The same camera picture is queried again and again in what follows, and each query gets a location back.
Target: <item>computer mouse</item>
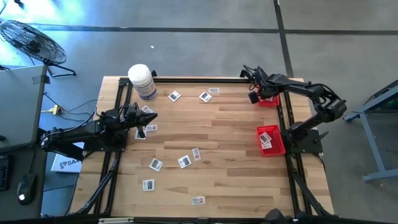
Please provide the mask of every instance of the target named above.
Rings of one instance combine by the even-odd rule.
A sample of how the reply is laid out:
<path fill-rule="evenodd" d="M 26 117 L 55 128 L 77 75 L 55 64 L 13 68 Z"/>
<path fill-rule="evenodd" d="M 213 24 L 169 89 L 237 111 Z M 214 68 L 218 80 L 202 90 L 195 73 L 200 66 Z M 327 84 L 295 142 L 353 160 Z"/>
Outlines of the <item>computer mouse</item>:
<path fill-rule="evenodd" d="M 17 196 L 21 205 L 30 204 L 35 198 L 36 175 L 26 174 L 18 183 Z"/>

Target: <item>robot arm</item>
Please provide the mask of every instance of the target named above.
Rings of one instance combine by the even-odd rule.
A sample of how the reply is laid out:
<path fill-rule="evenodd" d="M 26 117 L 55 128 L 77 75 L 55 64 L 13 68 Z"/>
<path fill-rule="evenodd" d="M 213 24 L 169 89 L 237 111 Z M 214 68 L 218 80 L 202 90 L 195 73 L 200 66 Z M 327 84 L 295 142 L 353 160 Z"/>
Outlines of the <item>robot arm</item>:
<path fill-rule="evenodd" d="M 252 80 L 252 83 L 258 89 L 249 93 L 251 103 L 257 103 L 259 98 L 264 100 L 272 96 L 277 96 L 283 91 L 306 96 L 312 101 L 317 114 L 304 122 L 296 122 L 291 125 L 287 133 L 285 133 L 287 143 L 290 144 L 289 146 L 299 147 L 300 142 L 308 136 L 309 129 L 321 123 L 332 122 L 340 118 L 347 110 L 346 101 L 342 100 L 333 90 L 324 84 L 298 82 L 290 80 L 282 74 L 268 76 L 261 67 L 251 69 L 245 66 L 245 68 L 245 75 Z"/>
<path fill-rule="evenodd" d="M 53 129 L 42 136 L 40 145 L 45 151 L 57 152 L 82 161 L 82 151 L 73 143 L 84 142 L 85 151 L 116 152 L 123 148 L 128 129 L 137 127 L 140 137 L 143 138 L 143 127 L 156 117 L 157 113 L 142 112 L 138 104 L 134 103 L 123 106 L 121 111 L 112 109 L 102 112 L 99 119 L 85 126 Z"/>

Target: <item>bottle label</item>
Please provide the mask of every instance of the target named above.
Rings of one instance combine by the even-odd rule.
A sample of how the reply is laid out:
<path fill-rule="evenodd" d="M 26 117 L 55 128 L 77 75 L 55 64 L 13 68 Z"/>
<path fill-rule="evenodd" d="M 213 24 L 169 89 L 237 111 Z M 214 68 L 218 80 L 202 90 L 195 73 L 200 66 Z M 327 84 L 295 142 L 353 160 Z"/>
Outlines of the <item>bottle label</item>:
<path fill-rule="evenodd" d="M 153 79 L 149 80 L 148 83 L 144 85 L 134 86 L 134 88 L 143 100 L 152 100 L 156 97 L 156 86 Z"/>

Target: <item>yellow connector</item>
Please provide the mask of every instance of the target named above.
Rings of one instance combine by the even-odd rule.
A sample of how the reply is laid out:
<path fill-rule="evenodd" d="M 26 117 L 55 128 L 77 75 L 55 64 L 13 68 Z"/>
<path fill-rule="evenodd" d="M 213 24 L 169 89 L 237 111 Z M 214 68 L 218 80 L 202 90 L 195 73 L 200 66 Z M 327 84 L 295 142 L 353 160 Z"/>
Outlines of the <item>yellow connector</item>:
<path fill-rule="evenodd" d="M 58 105 L 54 105 L 53 108 L 47 110 L 47 111 L 42 111 L 42 113 L 52 113 L 53 115 L 58 115 L 60 113 L 61 108 Z"/>

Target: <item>keyboard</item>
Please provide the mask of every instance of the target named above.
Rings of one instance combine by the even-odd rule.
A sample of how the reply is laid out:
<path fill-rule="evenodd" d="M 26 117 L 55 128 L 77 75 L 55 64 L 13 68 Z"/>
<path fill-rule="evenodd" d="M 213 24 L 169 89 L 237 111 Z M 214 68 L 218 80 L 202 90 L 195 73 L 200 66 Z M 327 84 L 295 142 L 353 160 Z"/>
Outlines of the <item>keyboard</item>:
<path fill-rule="evenodd" d="M 8 190 L 11 161 L 11 156 L 0 156 L 0 191 Z"/>

